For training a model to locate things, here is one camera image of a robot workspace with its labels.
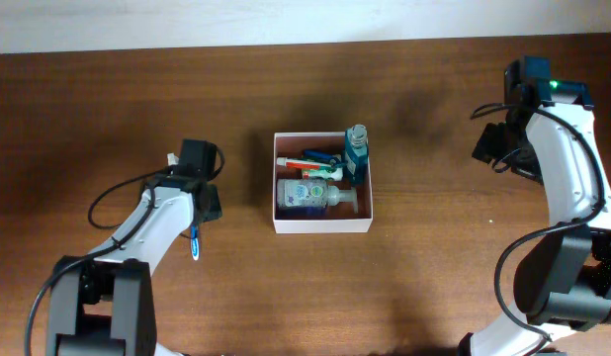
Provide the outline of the blue white toothbrush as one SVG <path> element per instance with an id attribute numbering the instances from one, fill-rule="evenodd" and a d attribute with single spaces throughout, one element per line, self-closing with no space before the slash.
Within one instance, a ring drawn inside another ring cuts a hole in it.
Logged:
<path id="1" fill-rule="evenodd" d="M 199 228 L 195 225 L 192 225 L 190 227 L 190 249 L 192 258 L 195 261 L 198 261 L 201 255 L 201 248 L 199 239 Z"/>

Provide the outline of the dark blue Dettol foam bottle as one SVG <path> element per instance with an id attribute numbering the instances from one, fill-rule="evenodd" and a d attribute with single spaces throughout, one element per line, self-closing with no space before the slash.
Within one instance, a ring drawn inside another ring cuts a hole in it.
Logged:
<path id="1" fill-rule="evenodd" d="M 338 205 L 359 213 L 355 188 L 340 189 L 323 179 L 279 179 L 275 204 L 279 217 L 323 217 L 330 207 Z"/>

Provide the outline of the teal toothpaste tube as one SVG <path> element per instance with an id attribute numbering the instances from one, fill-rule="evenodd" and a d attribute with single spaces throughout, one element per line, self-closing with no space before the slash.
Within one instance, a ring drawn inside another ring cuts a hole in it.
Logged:
<path id="1" fill-rule="evenodd" d="M 277 157 L 276 164 L 278 166 L 296 168 L 301 170 L 335 170 L 338 168 L 338 165 L 334 164 L 288 157 Z"/>

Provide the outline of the green white Dettol soap bar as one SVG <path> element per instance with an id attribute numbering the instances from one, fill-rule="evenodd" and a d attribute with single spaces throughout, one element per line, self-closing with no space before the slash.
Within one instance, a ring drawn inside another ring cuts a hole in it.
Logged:
<path id="1" fill-rule="evenodd" d="M 339 182 L 343 179 L 343 169 L 331 168 L 331 169 L 304 169 L 302 171 L 302 177 L 304 179 L 323 179 Z"/>

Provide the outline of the teal Listerine mouthwash bottle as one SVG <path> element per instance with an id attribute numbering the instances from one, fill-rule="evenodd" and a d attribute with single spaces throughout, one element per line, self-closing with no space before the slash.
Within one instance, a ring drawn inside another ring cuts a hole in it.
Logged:
<path id="1" fill-rule="evenodd" d="M 353 185 L 361 185 L 369 157 L 368 133 L 364 125 L 354 125 L 345 131 L 344 176 Z"/>

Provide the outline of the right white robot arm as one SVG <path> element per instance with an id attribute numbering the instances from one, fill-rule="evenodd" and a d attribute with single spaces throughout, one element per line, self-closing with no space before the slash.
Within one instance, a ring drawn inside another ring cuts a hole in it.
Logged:
<path id="1" fill-rule="evenodd" d="M 611 324 L 611 189 L 585 84 L 509 78 L 503 102 L 472 116 L 496 112 L 504 122 L 486 126 L 473 156 L 540 183 L 549 224 L 502 251 L 493 276 L 501 314 L 457 352 L 541 355 L 560 338 Z"/>

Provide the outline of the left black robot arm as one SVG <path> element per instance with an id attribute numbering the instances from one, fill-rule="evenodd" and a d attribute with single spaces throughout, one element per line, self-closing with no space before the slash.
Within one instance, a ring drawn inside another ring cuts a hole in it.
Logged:
<path id="1" fill-rule="evenodd" d="M 199 259 L 201 225 L 221 216 L 213 181 L 224 164 L 216 144 L 183 140 L 165 167 L 138 177 L 136 207 L 108 239 L 57 261 L 33 303 L 50 296 L 45 355 L 170 354 L 158 341 L 152 275 L 182 235 Z"/>

